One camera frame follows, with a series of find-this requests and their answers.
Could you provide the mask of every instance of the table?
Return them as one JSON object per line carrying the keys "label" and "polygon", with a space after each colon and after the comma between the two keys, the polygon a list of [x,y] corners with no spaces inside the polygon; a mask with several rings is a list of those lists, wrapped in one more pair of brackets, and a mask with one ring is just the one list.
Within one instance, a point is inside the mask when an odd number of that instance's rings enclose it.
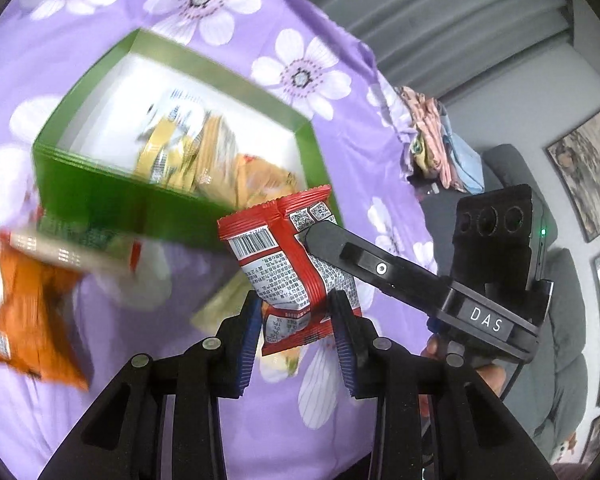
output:
{"label": "table", "polygon": [[[30,146],[48,115],[138,27],[188,44],[312,118],[345,226],[435,272],[424,216],[404,179],[410,115],[370,49],[306,0],[12,0],[0,17],[0,226],[22,222],[36,205]],[[37,478],[132,355],[161,358],[204,337],[190,316],[236,269],[224,254],[154,240],[136,280],[85,277],[65,311],[90,390],[0,365],[0,457],[13,474]],[[368,285],[359,293],[379,333],[413,352],[424,347],[423,314]],[[222,399],[220,412],[231,479],[333,478],[371,449],[375,402],[349,397],[332,338],[302,348],[291,374],[257,359],[244,397]]]}

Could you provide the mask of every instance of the qr code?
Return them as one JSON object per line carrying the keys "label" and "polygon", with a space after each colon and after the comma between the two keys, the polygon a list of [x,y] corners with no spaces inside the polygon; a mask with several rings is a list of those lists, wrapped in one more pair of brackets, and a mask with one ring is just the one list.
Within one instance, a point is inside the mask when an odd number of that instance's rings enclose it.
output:
{"label": "qr code", "polygon": [[329,211],[329,208],[324,202],[318,202],[316,205],[311,206],[309,211],[318,222],[331,215],[331,211]]}
{"label": "qr code", "polygon": [[295,211],[289,215],[289,219],[291,223],[296,228],[296,231],[300,232],[303,229],[307,229],[315,224],[315,220],[309,214],[307,209],[301,209],[300,211]]}
{"label": "qr code", "polygon": [[0,332],[0,357],[11,359],[11,349],[9,348],[9,340],[2,332]]}

